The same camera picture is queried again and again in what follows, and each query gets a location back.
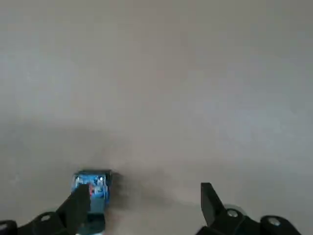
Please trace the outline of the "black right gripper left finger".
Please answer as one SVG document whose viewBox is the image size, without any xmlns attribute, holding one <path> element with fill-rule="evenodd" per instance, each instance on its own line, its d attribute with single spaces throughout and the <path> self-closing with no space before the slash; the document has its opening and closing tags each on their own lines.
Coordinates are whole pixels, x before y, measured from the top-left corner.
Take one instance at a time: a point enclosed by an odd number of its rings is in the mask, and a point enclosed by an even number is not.
<svg viewBox="0 0 313 235">
<path fill-rule="evenodd" d="M 89 185 L 80 185 L 56 211 L 47 211 L 18 227 L 14 220 L 0 222 L 2 235 L 74 235 L 90 210 Z"/>
</svg>

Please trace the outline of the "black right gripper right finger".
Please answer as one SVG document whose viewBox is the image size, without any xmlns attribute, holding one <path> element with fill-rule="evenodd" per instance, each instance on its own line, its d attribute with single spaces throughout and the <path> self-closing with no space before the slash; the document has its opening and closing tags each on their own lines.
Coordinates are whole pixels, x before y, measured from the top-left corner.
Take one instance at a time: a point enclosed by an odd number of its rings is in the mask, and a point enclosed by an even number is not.
<svg viewBox="0 0 313 235">
<path fill-rule="evenodd" d="M 201 183 L 201 210 L 206 225 L 198 235 L 300 235 L 285 218 L 265 215 L 255 221 L 235 208 L 226 208 L 211 183 Z"/>
</svg>

